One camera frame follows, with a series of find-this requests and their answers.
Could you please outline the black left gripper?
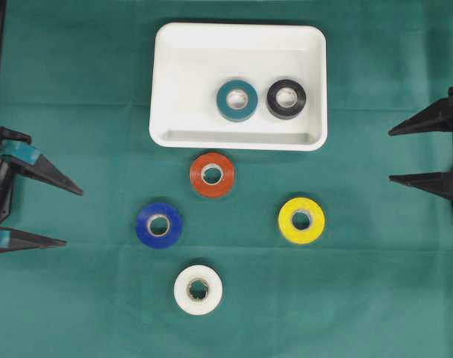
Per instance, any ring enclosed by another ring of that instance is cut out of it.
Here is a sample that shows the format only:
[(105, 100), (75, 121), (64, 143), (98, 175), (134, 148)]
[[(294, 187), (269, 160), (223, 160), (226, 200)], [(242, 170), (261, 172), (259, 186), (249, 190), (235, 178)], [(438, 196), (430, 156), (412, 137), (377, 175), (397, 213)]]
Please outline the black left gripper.
[[(70, 178), (61, 173), (39, 149), (30, 144), (29, 135), (0, 127), (1, 157), (9, 162), (0, 158), (0, 224), (10, 215), (15, 173), (76, 195), (84, 193)], [(0, 227), (0, 253), (35, 248), (56, 248), (65, 245), (66, 242), (63, 240)]]

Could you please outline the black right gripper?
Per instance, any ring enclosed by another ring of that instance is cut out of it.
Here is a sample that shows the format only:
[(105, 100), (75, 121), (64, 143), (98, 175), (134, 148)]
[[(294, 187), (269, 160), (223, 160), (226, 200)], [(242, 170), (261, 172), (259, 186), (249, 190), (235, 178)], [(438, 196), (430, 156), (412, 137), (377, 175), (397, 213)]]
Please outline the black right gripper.
[[(449, 99), (442, 98), (388, 131), (390, 136), (424, 132), (451, 132), (453, 140), (453, 87)], [(412, 175), (390, 175), (389, 179), (446, 198), (453, 207), (453, 172), (431, 172)]]

